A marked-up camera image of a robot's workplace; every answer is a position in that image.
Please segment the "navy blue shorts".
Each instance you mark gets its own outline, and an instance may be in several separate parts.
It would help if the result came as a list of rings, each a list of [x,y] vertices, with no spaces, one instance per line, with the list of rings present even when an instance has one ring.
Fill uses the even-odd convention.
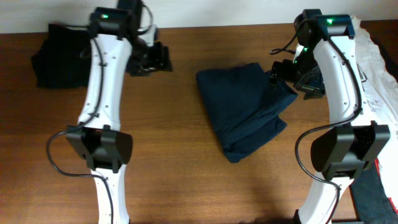
[[[202,70],[196,74],[206,112],[231,163],[280,134],[287,123],[279,115],[298,94],[283,81],[271,81],[258,63]]]

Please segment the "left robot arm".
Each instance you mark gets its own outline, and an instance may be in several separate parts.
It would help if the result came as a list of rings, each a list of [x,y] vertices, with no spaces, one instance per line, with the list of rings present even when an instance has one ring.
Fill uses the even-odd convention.
[[[144,77],[170,72],[169,49],[159,40],[158,27],[141,26],[141,1],[119,1],[115,8],[97,7],[88,32],[91,67],[85,104],[66,139],[95,180],[99,223],[129,223],[124,176],[132,156],[133,138],[121,132],[120,103],[126,73]]]

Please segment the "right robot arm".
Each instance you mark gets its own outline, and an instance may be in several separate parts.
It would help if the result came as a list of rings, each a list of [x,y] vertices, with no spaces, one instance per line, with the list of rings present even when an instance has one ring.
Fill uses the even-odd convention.
[[[274,62],[271,78],[292,83],[306,98],[325,96],[330,122],[320,126],[322,135],[312,142],[313,182],[293,221],[331,223],[344,191],[390,145],[392,131],[364,98],[350,16],[306,9],[294,27],[294,58]]]

